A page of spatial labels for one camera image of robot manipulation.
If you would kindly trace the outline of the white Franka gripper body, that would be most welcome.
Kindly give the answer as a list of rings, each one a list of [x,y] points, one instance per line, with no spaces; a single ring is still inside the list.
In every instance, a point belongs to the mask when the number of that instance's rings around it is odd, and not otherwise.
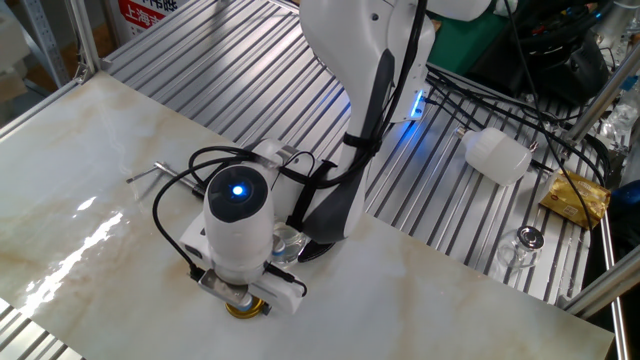
[[[305,293],[304,287],[295,281],[288,282],[260,268],[259,278],[253,282],[232,284],[223,280],[212,258],[212,248],[205,235],[205,220],[197,217],[179,239],[180,247],[201,268],[205,275],[197,280],[206,292],[225,301],[234,310],[248,311],[251,300],[263,300],[281,312],[294,314]]]

